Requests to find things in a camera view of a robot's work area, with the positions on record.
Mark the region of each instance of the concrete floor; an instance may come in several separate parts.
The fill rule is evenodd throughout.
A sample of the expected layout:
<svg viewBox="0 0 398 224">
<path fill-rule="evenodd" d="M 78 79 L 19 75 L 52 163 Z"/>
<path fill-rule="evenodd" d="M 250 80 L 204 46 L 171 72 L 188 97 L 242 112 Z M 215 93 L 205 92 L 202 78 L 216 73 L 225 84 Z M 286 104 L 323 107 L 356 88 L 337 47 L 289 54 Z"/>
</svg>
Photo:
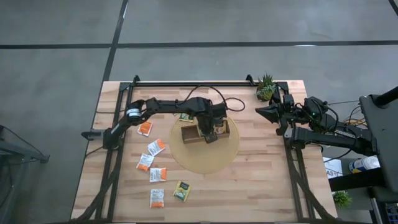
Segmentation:
<svg viewBox="0 0 398 224">
<path fill-rule="evenodd" d="M 121 3 L 1 1 L 0 44 L 111 43 Z M 309 40 L 398 40 L 398 16 L 387 0 L 130 0 L 119 42 Z M 13 223 L 68 220 L 86 148 L 80 133 L 91 126 L 108 54 L 0 50 L 0 123 L 51 155 L 48 164 L 31 164 Z M 241 80 L 268 72 L 302 79 L 309 96 L 332 103 L 396 86 L 397 58 L 396 45 L 118 49 L 110 80 Z M 345 118 L 355 106 L 334 109 Z"/>
</svg>

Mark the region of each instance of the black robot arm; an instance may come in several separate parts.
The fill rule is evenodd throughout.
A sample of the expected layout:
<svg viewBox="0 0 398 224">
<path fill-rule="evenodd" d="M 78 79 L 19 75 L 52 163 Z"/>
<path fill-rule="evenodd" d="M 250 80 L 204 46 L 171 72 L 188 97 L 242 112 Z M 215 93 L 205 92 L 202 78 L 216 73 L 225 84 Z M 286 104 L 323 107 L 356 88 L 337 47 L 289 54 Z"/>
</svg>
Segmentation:
<svg viewBox="0 0 398 224">
<path fill-rule="evenodd" d="M 369 130 L 341 123 L 338 115 L 335 119 L 326 113 L 329 110 L 327 103 L 313 96 L 306 98 L 304 105 L 295 104 L 292 95 L 285 95 L 283 101 L 271 101 L 267 107 L 256 108 L 257 113 L 270 122 L 279 123 L 276 133 L 284 135 L 294 149 L 317 143 L 350 148 L 365 156 L 377 154 L 376 140 Z M 296 123 L 308 123 L 311 130 L 296 127 Z"/>
<path fill-rule="evenodd" d="M 114 128 L 105 130 L 104 148 L 117 148 L 120 137 L 128 128 L 144 123 L 157 113 L 186 113 L 196 116 L 198 127 L 205 135 L 206 142 L 211 143 L 217 140 L 214 125 L 221 124 L 223 118 L 226 118 L 226 106 L 224 103 L 213 105 L 211 100 L 202 97 L 193 97 L 186 101 L 156 100 L 156 98 L 137 100 L 127 107 L 125 115 Z"/>
</svg>

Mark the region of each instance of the black cable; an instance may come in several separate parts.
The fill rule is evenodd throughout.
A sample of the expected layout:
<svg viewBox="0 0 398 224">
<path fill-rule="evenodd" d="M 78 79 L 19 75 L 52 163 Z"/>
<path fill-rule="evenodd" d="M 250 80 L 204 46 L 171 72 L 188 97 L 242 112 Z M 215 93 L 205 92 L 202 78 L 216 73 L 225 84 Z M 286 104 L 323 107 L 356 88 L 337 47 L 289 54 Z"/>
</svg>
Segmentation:
<svg viewBox="0 0 398 224">
<path fill-rule="evenodd" d="M 299 108 L 298 106 L 295 106 L 295 107 L 296 107 L 297 109 L 300 109 L 301 111 L 303 111 L 303 112 L 310 118 L 310 120 L 314 121 L 315 124 L 318 125 L 318 127 L 321 127 L 320 122 L 317 121 L 315 118 L 311 117 L 311 115 L 310 115 L 308 112 L 306 112 L 303 108 Z"/>
<path fill-rule="evenodd" d="M 354 134 L 354 136 L 355 136 L 355 140 L 354 140 L 354 143 L 353 143 L 353 146 L 352 147 L 355 147 L 355 144 L 356 144 L 356 140 L 357 140 L 357 136 L 356 136 L 356 134 L 355 134 L 355 132 L 353 131 L 353 130 L 351 130 L 350 128 L 348 128 L 347 127 L 347 130 L 350 130 L 351 131 L 351 133 L 353 133 Z M 352 151 L 352 149 L 349 149 L 346 153 L 344 153 L 343 155 L 341 155 L 341 156 L 338 156 L 338 157 L 334 157 L 334 158 L 331 158 L 331 159 L 329 159 L 329 160 L 327 160 L 327 161 L 324 161 L 324 163 L 325 162 L 329 162 L 329 161 L 332 161 L 332 160 L 334 160 L 334 159 L 339 159 L 339 158 L 341 158 L 341 157 L 343 157 L 343 156 L 345 156 L 345 155 L 347 155 L 349 152 L 351 152 Z"/>
<path fill-rule="evenodd" d="M 354 103 L 354 102 L 359 102 L 359 100 L 351 100 L 351 101 L 343 101 L 343 102 L 336 102 L 336 103 L 328 103 L 328 105 L 336 105 L 336 104 L 341 104 L 341 103 Z"/>
<path fill-rule="evenodd" d="M 177 106 L 180 106 L 181 104 L 184 104 L 185 102 L 187 102 L 187 100 L 189 99 L 189 97 L 191 96 L 191 94 L 192 94 L 197 88 L 199 88 L 199 87 L 208 87 L 208 88 L 211 88 L 211 89 L 213 89 L 214 91 L 216 91 L 216 92 L 221 96 L 221 98 L 223 99 L 223 102 L 224 102 L 224 104 L 225 104 L 225 108 L 226 108 L 227 110 L 235 111 L 235 112 L 240 112 L 240 111 L 242 111 L 242 110 L 244 110 L 244 109 L 246 108 L 246 105 L 244 104 L 244 102 L 243 102 L 242 100 L 240 100 L 240 99 L 238 99 L 238 98 L 236 98 L 236 97 L 229 97 L 228 99 L 226 99 L 226 98 L 224 98 L 224 95 L 223 95 L 219 90 L 217 90 L 215 87 L 213 87 L 213 86 L 211 86 L 211 85 L 198 85 L 198 86 L 196 86 L 195 88 L 193 88 L 193 89 L 191 90 L 191 92 L 187 95 L 187 97 L 185 97 L 185 99 L 184 99 L 181 103 L 177 103 Z M 240 102 L 243 104 L 243 109 L 241 109 L 241 110 L 234 110 L 234 109 L 229 108 L 228 105 L 227 105 L 227 103 L 226 103 L 226 100 L 230 100 L 230 99 L 235 99 L 235 100 L 240 101 Z"/>
<path fill-rule="evenodd" d="M 359 110 L 359 111 L 353 113 L 353 115 L 356 114 L 356 113 L 358 113 L 358 112 L 361 112 L 361 110 Z M 349 116 L 347 116 L 346 119 L 345 119 L 344 121 L 348 121 L 348 119 L 349 119 Z M 354 119 L 354 118 L 352 118 L 352 119 Z"/>
<path fill-rule="evenodd" d="M 322 145 L 319 145 L 319 144 L 317 144 L 317 143 L 310 143 L 310 144 L 313 144 L 314 146 L 319 146 L 319 147 L 321 147 L 321 153 L 323 153 L 323 146 L 322 146 Z"/>
<path fill-rule="evenodd" d="M 351 124 L 351 117 L 352 117 L 352 115 L 353 115 L 353 113 L 354 113 L 354 110 L 356 110 L 356 109 L 358 109 L 358 108 L 360 108 L 360 107 L 361 107 L 361 105 L 355 107 L 355 108 L 351 111 L 351 114 L 349 115 L 349 119 L 348 119 L 348 124 Z"/>
<path fill-rule="evenodd" d="M 323 163 L 326 163 L 326 162 L 329 162 L 329 161 L 332 161 L 332 160 L 335 160 L 335 159 L 340 159 L 341 157 L 343 157 L 343 156 L 345 156 L 345 155 L 347 155 L 349 152 L 351 152 L 352 151 L 352 149 L 349 149 L 346 153 L 344 153 L 343 155 L 340 155 L 340 156 L 338 156 L 338 157 L 334 157 L 334 158 L 331 158 L 331 159 L 328 159 L 327 161 L 323 161 Z"/>
<path fill-rule="evenodd" d="M 246 108 L 246 104 L 244 104 L 244 101 L 241 100 L 241 99 L 239 99 L 239 98 L 236 98 L 236 97 L 229 97 L 229 98 L 225 99 L 225 101 L 227 101 L 227 100 L 238 100 L 238 101 L 240 101 L 240 102 L 243 104 L 243 108 L 240 109 L 240 110 L 235 110 L 235 109 L 231 109 L 231 108 L 228 108 L 228 107 L 227 107 L 227 109 L 230 110 L 230 111 L 240 112 L 240 111 L 242 111 L 242 110 L 244 110 L 244 109 Z"/>
<path fill-rule="evenodd" d="M 40 150 L 38 150 L 36 147 L 34 147 L 31 143 L 27 142 L 25 139 L 19 137 L 19 135 L 17 135 L 14 131 L 11 131 L 11 129 L 5 127 L 2 125 L 3 128 L 5 128 L 6 130 L 8 130 L 9 132 L 11 132 L 13 135 L 15 135 L 17 138 L 19 138 L 21 141 L 23 141 L 24 143 L 28 144 L 30 147 L 34 148 L 37 152 L 39 152 L 42 156 L 44 156 L 42 154 L 42 152 L 40 152 Z"/>
<path fill-rule="evenodd" d="M 99 147 L 99 148 L 97 148 L 97 149 L 95 149 L 95 150 L 93 150 L 93 151 L 87 153 L 86 156 L 85 156 L 85 158 L 87 158 L 87 156 L 90 155 L 91 153 L 94 153 L 94 152 L 96 152 L 96 151 L 102 149 L 103 147 L 104 147 L 104 146 L 101 146 L 101 147 Z"/>
<path fill-rule="evenodd" d="M 335 124 L 335 128 L 334 128 L 334 130 L 333 130 L 333 131 L 336 131 L 337 124 L 338 124 L 338 114 L 336 113 L 336 111 L 334 111 L 333 109 L 331 109 L 329 106 L 328 106 L 328 109 L 336 115 L 336 124 Z"/>
</svg>

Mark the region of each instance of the wooden table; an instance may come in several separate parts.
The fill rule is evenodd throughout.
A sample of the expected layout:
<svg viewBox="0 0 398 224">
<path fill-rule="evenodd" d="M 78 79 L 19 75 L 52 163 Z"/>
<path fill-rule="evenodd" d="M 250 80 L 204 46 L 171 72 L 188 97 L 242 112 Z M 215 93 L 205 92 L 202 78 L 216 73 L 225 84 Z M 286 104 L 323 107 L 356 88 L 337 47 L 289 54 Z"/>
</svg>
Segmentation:
<svg viewBox="0 0 398 224">
<path fill-rule="evenodd" d="M 303 103 L 307 97 L 304 82 L 287 81 L 295 102 Z M 116 106 L 120 82 L 104 82 L 97 111 L 113 112 Z M 132 100 L 156 97 L 160 100 L 184 99 L 191 87 L 142 87 L 134 88 Z M 149 137 L 137 134 L 137 127 L 126 132 L 122 169 L 119 178 L 114 222 L 276 222 L 296 221 L 289 170 L 282 137 L 277 136 L 277 124 L 271 124 L 254 109 L 267 106 L 254 95 L 254 87 L 218 87 L 227 97 L 238 97 L 246 103 L 242 112 L 228 111 L 239 129 L 240 148 L 235 160 L 220 172 L 196 174 L 180 166 L 170 153 L 168 141 L 170 128 L 178 116 L 156 114 L 149 121 L 154 123 Z M 213 90 L 199 88 L 192 97 L 202 96 L 219 103 L 221 97 Z M 238 101 L 228 101 L 231 108 L 240 108 Z M 106 129 L 112 125 L 113 114 L 96 113 L 93 128 Z M 156 156 L 153 167 L 167 168 L 167 181 L 149 182 L 149 173 L 136 169 L 142 153 L 148 153 L 147 145 L 161 138 L 166 150 Z M 89 143 L 88 151 L 100 147 L 101 140 Z M 85 159 L 72 218 L 83 213 L 98 193 L 103 173 L 105 150 Z M 319 147 L 307 146 L 303 151 L 310 188 L 326 210 L 336 217 L 336 208 L 323 166 Z M 186 202 L 173 197 L 179 180 L 192 186 Z M 165 190 L 165 207 L 149 208 L 151 189 Z M 306 211 L 303 193 L 300 194 Z M 108 209 L 105 200 L 104 209 Z"/>
</svg>

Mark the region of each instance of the small plant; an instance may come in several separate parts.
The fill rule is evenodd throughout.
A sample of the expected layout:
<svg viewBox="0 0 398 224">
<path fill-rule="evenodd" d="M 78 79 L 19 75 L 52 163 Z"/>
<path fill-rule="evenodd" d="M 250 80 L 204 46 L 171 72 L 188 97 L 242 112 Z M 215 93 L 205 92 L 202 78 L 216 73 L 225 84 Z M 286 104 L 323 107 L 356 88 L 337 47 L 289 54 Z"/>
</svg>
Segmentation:
<svg viewBox="0 0 398 224">
<path fill-rule="evenodd" d="M 345 191 L 335 192 L 333 195 L 333 200 L 340 208 L 346 208 L 351 205 L 352 198 Z"/>
<path fill-rule="evenodd" d="M 256 96 L 261 101 L 268 101 L 275 92 L 275 85 L 272 82 L 272 75 L 265 74 L 262 80 L 259 78 L 259 85 L 257 87 Z"/>
</svg>

